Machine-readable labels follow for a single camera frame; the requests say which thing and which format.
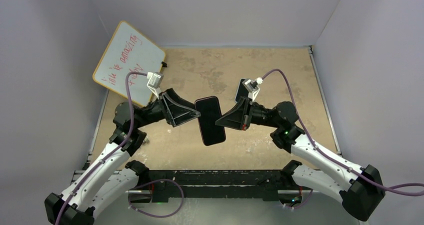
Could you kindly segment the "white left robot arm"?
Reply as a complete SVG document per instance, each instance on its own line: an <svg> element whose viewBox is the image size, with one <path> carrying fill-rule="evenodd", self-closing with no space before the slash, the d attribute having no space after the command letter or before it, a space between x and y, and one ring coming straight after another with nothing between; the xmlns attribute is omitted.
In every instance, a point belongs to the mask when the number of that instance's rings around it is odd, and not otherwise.
<svg viewBox="0 0 424 225"><path fill-rule="evenodd" d="M45 199L48 221L53 225L92 225L125 191L152 184L149 169L139 161L129 161L147 136L139 128L161 120L177 127L200 116L195 105L172 88L145 107L131 101L119 104L113 119L116 128L100 155L68 188Z"/></svg>

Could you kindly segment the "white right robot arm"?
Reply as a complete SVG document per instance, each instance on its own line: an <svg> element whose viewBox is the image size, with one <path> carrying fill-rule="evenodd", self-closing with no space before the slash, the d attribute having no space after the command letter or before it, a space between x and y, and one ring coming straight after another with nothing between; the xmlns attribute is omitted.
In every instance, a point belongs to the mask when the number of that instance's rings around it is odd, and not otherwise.
<svg viewBox="0 0 424 225"><path fill-rule="evenodd" d="M217 119L217 126L245 131L250 124L275 128L270 134L273 143L286 152L298 156L315 167L313 171L299 164L281 174L280 181L288 189L296 185L325 194L339 203L352 217L366 222L386 193L380 171L372 165L362 167L310 140L296 125L299 119L290 101L268 109L242 97L236 105Z"/></svg>

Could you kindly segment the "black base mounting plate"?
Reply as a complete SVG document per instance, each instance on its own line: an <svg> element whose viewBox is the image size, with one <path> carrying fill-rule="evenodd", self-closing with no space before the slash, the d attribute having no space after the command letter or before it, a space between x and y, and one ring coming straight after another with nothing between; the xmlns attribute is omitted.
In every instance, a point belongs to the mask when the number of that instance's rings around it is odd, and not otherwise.
<svg viewBox="0 0 424 225"><path fill-rule="evenodd" d="M150 170L141 182L151 185L127 191L134 203L167 203L170 198L261 199L298 204L310 193L278 169Z"/></svg>

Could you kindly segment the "yellow framed whiteboard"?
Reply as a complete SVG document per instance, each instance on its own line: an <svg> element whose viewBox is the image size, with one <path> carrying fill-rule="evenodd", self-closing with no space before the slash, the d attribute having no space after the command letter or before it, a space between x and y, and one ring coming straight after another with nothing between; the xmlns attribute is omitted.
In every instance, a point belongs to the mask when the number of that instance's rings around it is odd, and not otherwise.
<svg viewBox="0 0 424 225"><path fill-rule="evenodd" d="M153 96L147 87L148 79L143 75L132 74L126 80L126 76L130 72L160 72L165 58L164 50L123 20L115 29L92 79L125 98L128 84L133 103L145 106Z"/></svg>

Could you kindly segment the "aluminium front rail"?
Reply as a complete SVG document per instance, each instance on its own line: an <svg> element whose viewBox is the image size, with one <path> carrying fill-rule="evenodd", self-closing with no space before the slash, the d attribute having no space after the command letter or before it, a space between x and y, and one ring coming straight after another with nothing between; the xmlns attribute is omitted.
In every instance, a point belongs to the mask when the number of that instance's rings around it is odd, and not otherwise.
<svg viewBox="0 0 424 225"><path fill-rule="evenodd" d="M187 198L262 198L278 194L309 191L280 170L145 170L142 184L154 181L157 199L180 197L176 185Z"/></svg>

